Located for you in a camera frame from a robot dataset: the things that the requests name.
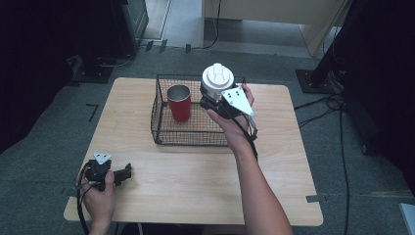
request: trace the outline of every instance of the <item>hand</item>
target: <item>hand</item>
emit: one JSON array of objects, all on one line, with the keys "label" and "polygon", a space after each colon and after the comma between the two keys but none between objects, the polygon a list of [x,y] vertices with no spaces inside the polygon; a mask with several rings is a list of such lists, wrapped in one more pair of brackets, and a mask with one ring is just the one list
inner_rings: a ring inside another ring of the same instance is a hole
[{"label": "hand", "polygon": [[86,184],[80,193],[84,195],[83,203],[92,217],[92,228],[89,234],[107,234],[115,210],[114,173],[108,171],[105,177],[105,191]]},{"label": "hand", "polygon": [[[244,88],[248,101],[252,106],[254,103],[254,95],[251,92],[251,89],[246,84],[242,84],[242,88]],[[242,141],[247,141],[241,128],[238,125],[236,125],[232,119],[223,118],[213,110],[207,110],[207,114],[214,122],[216,122],[223,129],[226,140],[228,141],[228,145],[232,149],[232,151],[235,151],[238,148],[238,146],[241,145]],[[249,124],[244,116],[235,117],[235,120],[239,124],[241,124],[245,128],[245,130],[248,129]]]}]

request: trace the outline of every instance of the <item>white cap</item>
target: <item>white cap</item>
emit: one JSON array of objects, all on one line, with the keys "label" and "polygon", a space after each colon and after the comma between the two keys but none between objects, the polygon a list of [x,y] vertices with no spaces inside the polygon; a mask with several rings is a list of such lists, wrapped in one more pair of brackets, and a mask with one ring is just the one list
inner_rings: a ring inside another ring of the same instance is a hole
[{"label": "white cap", "polygon": [[215,63],[204,70],[202,83],[208,92],[218,94],[232,87],[234,76],[228,68],[220,63]]}]

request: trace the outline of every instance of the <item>wire basket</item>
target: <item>wire basket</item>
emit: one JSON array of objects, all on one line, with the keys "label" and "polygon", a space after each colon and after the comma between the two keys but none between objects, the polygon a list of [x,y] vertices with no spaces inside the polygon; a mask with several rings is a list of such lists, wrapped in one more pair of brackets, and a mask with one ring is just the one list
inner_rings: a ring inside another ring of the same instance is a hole
[{"label": "wire basket", "polygon": [[[161,145],[186,146],[227,146],[222,129],[200,106],[202,99],[202,77],[200,75],[158,74],[156,79],[156,99],[152,109],[152,134],[155,142]],[[167,103],[167,89],[173,85],[186,85],[191,93],[191,116],[185,122],[173,119]]]}]

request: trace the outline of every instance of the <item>red tumbler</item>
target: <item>red tumbler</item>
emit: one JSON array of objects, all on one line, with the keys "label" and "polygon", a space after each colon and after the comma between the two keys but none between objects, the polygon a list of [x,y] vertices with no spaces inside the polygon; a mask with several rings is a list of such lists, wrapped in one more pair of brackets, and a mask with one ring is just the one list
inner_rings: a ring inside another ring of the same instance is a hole
[{"label": "red tumbler", "polygon": [[167,90],[167,100],[175,120],[182,122],[189,119],[192,104],[189,87],[185,85],[171,86]]}]

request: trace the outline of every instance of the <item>tape mark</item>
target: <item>tape mark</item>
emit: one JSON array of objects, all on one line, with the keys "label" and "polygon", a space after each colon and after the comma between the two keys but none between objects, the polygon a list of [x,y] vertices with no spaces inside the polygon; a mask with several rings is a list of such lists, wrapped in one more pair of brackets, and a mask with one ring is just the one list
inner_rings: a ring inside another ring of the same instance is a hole
[{"label": "tape mark", "polygon": [[305,198],[307,199],[308,203],[320,202],[320,197],[318,197],[318,195],[309,195],[309,196],[305,196]]},{"label": "tape mark", "polygon": [[161,42],[160,53],[164,52],[166,45],[167,45],[167,39],[165,39]]},{"label": "tape mark", "polygon": [[186,54],[189,54],[192,50],[192,46],[190,44],[186,44]]},{"label": "tape mark", "polygon": [[155,43],[155,41],[153,41],[153,40],[151,40],[149,43],[147,43],[146,52],[148,52],[152,49],[153,43]]},{"label": "tape mark", "polygon": [[97,113],[97,110],[98,110],[99,105],[91,105],[91,104],[86,104],[86,106],[93,106],[93,107],[95,107],[94,111],[92,112],[91,117],[90,117],[90,118],[89,118],[89,120],[88,120],[88,121],[91,121],[91,120],[92,120],[92,118],[94,118],[95,114]]}]

